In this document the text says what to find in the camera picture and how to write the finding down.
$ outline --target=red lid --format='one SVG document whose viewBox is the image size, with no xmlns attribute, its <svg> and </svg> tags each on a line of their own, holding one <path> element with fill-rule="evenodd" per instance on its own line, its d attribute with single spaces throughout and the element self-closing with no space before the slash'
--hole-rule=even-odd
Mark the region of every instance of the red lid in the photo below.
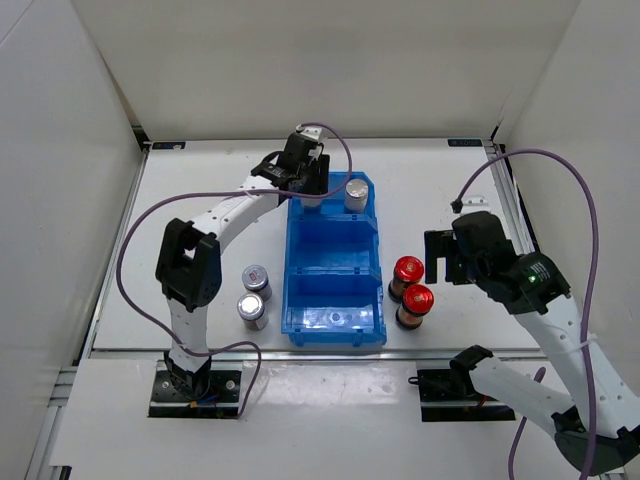
<svg viewBox="0 0 640 480">
<path fill-rule="evenodd" d="M 403 282 L 419 282 L 424 275 L 424 265 L 416 257 L 402 257 L 396 262 L 394 273 Z"/>
<path fill-rule="evenodd" d="M 424 315 L 433 307 L 433 292 L 424 285 L 411 285 L 404 292 L 402 303 L 411 312 Z"/>
</svg>

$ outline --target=white wall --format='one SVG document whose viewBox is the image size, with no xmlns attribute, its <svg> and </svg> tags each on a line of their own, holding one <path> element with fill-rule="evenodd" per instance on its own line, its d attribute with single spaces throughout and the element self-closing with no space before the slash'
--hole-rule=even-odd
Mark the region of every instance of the white wall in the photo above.
<svg viewBox="0 0 640 480">
<path fill-rule="evenodd" d="M 0 472 L 22 478 L 140 159 L 67 0 L 0 2 Z"/>
<path fill-rule="evenodd" d="M 640 2 L 582 0 L 508 141 L 510 149 L 535 146 L 566 156 L 589 182 L 601 232 L 593 330 L 637 394 L 639 45 Z M 579 187 L 549 160 L 515 158 L 512 164 L 543 251 L 582 298 L 591 239 Z"/>
<path fill-rule="evenodd" d="M 150 138 L 508 130 L 579 0 L 73 0 Z"/>
</svg>

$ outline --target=cable connector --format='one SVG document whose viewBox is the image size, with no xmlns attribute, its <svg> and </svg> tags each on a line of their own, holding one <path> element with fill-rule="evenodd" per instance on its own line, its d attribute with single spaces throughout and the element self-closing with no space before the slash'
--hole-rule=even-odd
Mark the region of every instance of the cable connector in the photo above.
<svg viewBox="0 0 640 480">
<path fill-rule="evenodd" d="M 456 198 L 453 202 L 451 202 L 451 208 L 453 209 L 453 213 L 462 212 L 462 199 Z"/>
</svg>

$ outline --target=blue tray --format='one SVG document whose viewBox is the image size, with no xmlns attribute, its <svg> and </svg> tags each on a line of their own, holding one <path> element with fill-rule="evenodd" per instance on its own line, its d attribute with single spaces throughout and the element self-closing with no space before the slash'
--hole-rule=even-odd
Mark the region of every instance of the blue tray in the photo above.
<svg viewBox="0 0 640 480">
<path fill-rule="evenodd" d="M 329 189 L 345 172 L 329 175 Z M 363 214 L 344 208 L 344 190 L 315 211 L 299 199 L 289 201 L 282 333 L 297 346 L 307 343 L 384 345 L 382 279 L 373 182 Z"/>
</svg>

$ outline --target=robotic arm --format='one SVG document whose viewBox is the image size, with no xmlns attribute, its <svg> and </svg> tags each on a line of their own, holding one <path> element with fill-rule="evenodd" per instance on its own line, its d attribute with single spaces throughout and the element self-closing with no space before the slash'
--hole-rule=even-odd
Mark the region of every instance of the robotic arm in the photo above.
<svg viewBox="0 0 640 480">
<path fill-rule="evenodd" d="M 463 393 L 497 398 L 536 423 L 575 468 L 582 467 L 588 436 L 587 383 L 580 343 L 581 316 L 556 265 L 540 252 L 517 255 L 500 220 L 488 212 L 462 215 L 448 231 L 425 232 L 426 283 L 474 283 L 502 303 L 538 342 L 569 395 L 521 375 L 474 346 L 450 363 Z M 596 343 L 591 358 L 597 399 L 596 453 L 591 475 L 628 463 L 640 453 L 640 399 L 625 385 Z"/>
<path fill-rule="evenodd" d="M 329 156 L 322 153 L 323 139 L 321 128 L 296 131 L 282 152 L 268 155 L 251 171 L 238 188 L 245 195 L 226 198 L 188 222 L 177 218 L 169 222 L 156 278 L 169 304 L 171 328 L 184 347 L 196 353 L 209 351 L 207 309 L 222 284 L 221 255 L 231 241 L 281 205 L 288 198 L 286 192 L 327 193 Z M 305 201 L 313 206 L 314 200 Z M 164 360 L 176 389 L 193 399 L 207 392 L 210 357 L 190 355 L 174 341 Z"/>
</svg>

